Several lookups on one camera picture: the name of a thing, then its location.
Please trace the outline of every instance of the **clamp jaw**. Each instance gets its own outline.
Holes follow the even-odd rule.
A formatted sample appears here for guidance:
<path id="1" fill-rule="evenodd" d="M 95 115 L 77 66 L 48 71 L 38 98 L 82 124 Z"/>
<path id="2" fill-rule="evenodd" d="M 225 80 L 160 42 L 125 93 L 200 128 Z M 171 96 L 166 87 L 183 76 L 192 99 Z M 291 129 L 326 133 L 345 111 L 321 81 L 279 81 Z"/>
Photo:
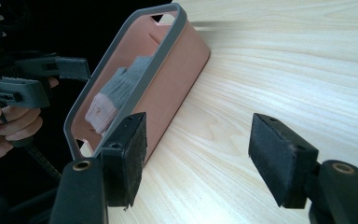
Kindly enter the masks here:
<path id="1" fill-rule="evenodd" d="M 279 120 L 254 114 L 249 155 L 278 206 L 304 208 L 310 222 L 358 223 L 358 168 L 317 162 L 318 149 Z"/>

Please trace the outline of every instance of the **wood grain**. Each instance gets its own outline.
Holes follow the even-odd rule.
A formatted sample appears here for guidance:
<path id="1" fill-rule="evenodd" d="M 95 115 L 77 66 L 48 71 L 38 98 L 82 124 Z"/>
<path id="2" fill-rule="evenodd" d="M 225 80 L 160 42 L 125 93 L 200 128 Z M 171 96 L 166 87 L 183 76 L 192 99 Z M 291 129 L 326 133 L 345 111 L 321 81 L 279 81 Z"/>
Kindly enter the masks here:
<path id="1" fill-rule="evenodd" d="M 178 0 L 211 58 L 110 223 L 309 223 L 248 156 L 252 115 L 358 167 L 358 1 Z"/>

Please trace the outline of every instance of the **screw hole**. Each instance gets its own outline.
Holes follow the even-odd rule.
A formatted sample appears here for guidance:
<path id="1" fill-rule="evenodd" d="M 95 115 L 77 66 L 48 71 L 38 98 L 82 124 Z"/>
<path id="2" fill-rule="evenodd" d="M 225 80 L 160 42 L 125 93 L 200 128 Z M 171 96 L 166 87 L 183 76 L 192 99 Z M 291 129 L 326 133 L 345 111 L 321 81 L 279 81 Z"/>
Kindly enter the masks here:
<path id="1" fill-rule="evenodd" d="M 75 164 L 72 168 L 76 171 L 84 171 L 89 169 L 90 166 L 91 166 L 90 161 L 81 161 Z"/>
<path id="2" fill-rule="evenodd" d="M 336 162 L 333 164 L 333 168 L 341 172 L 342 174 L 346 174 L 346 175 L 354 174 L 353 168 L 351 168 L 349 165 L 344 163 Z"/>
<path id="3" fill-rule="evenodd" d="M 112 143 L 109 145 L 112 148 L 121 148 L 121 144 L 120 143 Z"/>

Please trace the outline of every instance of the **human hand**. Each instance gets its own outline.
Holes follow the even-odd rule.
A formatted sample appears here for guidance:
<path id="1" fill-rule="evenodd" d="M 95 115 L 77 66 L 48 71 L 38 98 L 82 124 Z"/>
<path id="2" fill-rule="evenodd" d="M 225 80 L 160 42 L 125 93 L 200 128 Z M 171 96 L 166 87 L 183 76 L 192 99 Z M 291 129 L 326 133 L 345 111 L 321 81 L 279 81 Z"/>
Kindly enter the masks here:
<path id="1" fill-rule="evenodd" d="M 58 85 L 58 80 L 49 78 L 50 87 Z M 41 127 L 43 120 L 39 117 L 40 108 L 6 106 L 0 109 L 7 123 L 0 120 L 0 158 L 5 156 L 13 146 L 10 141 L 21 140 L 34 135 Z"/>

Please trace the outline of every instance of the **wooden table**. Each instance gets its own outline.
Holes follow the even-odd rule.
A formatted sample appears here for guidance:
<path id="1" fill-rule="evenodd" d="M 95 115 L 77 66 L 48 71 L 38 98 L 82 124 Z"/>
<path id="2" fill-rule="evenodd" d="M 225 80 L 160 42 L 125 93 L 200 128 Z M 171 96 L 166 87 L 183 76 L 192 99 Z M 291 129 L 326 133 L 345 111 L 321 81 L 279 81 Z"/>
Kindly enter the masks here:
<path id="1" fill-rule="evenodd" d="M 178 0 L 211 58 L 110 223 L 309 223 L 248 156 L 254 113 L 358 167 L 358 1 Z"/>

